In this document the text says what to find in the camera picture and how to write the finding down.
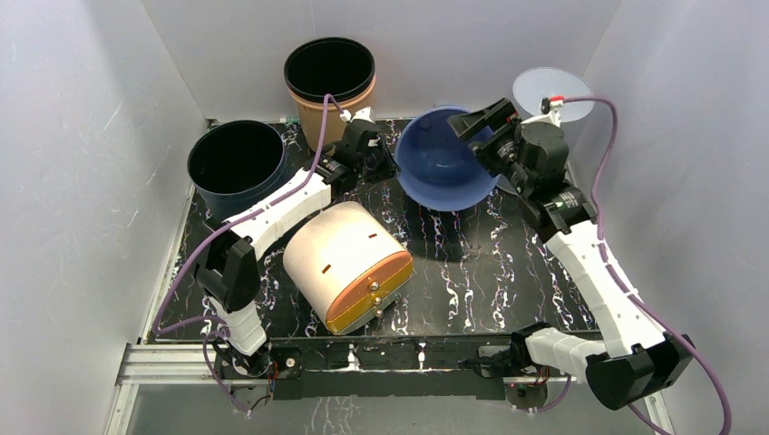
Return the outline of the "blue plastic bucket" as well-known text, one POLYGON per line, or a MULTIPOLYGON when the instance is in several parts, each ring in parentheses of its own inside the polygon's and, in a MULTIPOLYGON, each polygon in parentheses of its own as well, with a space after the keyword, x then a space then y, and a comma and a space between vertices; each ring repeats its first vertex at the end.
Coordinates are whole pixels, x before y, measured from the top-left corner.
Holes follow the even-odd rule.
POLYGON ((468 144, 454 134, 448 119, 468 111, 441 106, 412 119, 398 139, 397 180, 418 204, 440 212, 461 211, 484 200, 497 186, 468 144))

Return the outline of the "dark navy bucket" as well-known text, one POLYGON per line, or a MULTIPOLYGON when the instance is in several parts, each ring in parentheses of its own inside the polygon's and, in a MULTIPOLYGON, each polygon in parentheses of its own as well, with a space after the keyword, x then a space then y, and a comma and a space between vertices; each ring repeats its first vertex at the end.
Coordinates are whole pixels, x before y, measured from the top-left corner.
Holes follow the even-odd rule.
POLYGON ((217 220, 251 208, 291 179, 280 133, 259 121, 232 121, 208 131, 190 151, 187 171, 217 220))

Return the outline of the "white orange drawer box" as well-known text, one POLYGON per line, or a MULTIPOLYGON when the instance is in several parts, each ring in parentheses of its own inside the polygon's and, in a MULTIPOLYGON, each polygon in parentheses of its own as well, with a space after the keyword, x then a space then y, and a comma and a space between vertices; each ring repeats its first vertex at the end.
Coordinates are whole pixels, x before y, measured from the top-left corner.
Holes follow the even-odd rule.
POLYGON ((283 264, 333 335, 381 316, 414 271, 412 254, 354 201, 306 222, 289 240, 283 264))

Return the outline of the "tan bucket black rim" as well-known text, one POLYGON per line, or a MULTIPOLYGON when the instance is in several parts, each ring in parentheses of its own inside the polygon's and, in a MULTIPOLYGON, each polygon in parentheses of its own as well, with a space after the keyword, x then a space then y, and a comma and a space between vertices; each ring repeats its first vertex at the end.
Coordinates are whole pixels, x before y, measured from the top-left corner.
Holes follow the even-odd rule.
POLYGON ((330 103, 326 129, 321 130, 327 94, 350 113, 375 105, 375 58, 365 45, 353 39, 325 37, 300 45, 285 60, 283 74, 312 150, 320 138, 324 144, 340 140, 345 129, 340 111, 330 103))

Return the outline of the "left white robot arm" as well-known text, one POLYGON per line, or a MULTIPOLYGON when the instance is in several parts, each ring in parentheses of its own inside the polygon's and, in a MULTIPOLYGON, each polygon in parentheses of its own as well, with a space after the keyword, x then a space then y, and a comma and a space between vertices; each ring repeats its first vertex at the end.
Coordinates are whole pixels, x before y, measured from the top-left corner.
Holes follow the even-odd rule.
POLYGON ((284 268, 334 335, 349 334, 393 302, 413 272, 413 257, 361 204, 332 202, 363 180, 376 183, 397 171, 381 128, 367 109, 344 111, 346 126, 333 154, 314 170, 299 169, 283 187, 225 220, 228 230, 199 256, 195 279, 225 324, 236 365, 249 377, 267 372, 268 335, 254 302, 258 261, 295 228, 284 268))

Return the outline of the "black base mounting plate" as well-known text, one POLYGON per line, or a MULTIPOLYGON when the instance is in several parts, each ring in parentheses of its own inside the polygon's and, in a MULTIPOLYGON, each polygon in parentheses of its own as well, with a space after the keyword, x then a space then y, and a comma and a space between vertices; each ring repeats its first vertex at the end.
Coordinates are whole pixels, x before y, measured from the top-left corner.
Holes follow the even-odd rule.
POLYGON ((524 362, 509 333, 274 337, 249 369, 221 340, 217 375, 234 387, 265 385, 278 401, 331 396, 547 397, 564 372, 524 362))

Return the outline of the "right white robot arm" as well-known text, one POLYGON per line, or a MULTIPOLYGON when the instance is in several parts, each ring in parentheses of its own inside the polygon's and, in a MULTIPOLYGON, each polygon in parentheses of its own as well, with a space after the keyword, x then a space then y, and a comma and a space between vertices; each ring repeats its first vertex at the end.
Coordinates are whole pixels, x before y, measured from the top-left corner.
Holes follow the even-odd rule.
POLYGON ((510 348, 480 356, 476 364, 507 363, 523 375, 552 367, 588 384, 613 411, 671 386, 691 362, 691 343, 667 332, 619 284, 621 270, 599 237, 599 215, 567 177, 569 148, 560 126, 561 97, 542 113, 521 119, 502 99, 448 123, 493 176, 515 188, 521 213, 558 259, 592 312, 601 339, 591 341, 537 323, 511 336, 510 348))

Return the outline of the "aluminium frame rail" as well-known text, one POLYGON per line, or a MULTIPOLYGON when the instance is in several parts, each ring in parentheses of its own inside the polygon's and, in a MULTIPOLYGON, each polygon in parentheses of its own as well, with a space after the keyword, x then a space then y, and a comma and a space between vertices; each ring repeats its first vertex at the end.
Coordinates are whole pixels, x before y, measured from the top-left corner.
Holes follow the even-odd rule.
MULTIPOLYGON (((105 434, 127 433, 133 405, 142 385, 216 385, 206 364, 216 356, 210 346, 197 343, 127 344, 115 381, 116 397, 105 434)), ((226 381, 228 386, 267 385, 266 380, 247 378, 226 381)), ((660 393, 644 400, 647 415, 660 428, 675 433, 660 393)))

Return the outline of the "large grey container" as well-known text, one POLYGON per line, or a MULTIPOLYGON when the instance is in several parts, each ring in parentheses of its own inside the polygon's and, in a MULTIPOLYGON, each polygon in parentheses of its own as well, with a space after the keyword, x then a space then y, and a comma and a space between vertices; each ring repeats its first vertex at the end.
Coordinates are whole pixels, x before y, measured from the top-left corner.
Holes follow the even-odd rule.
MULTIPOLYGON (((512 101, 523 120, 541 115, 541 100, 545 97, 592 96, 589 85, 581 77, 568 71, 551 67, 537 67, 522 72, 514 80, 512 101)), ((561 128, 569 149, 572 150, 582 133, 595 102, 567 103, 561 110, 561 128)))

